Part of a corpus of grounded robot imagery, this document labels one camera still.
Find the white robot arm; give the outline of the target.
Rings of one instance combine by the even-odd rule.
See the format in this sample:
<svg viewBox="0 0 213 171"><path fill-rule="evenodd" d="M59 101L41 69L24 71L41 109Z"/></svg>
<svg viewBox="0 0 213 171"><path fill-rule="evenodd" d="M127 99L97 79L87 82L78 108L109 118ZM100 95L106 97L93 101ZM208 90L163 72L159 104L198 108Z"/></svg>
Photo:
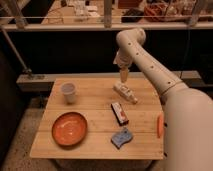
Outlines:
<svg viewBox="0 0 213 171"><path fill-rule="evenodd" d="M120 68L136 64L164 103L164 171L213 171L213 99L152 57L145 39L141 28L119 32L115 61Z"/></svg>

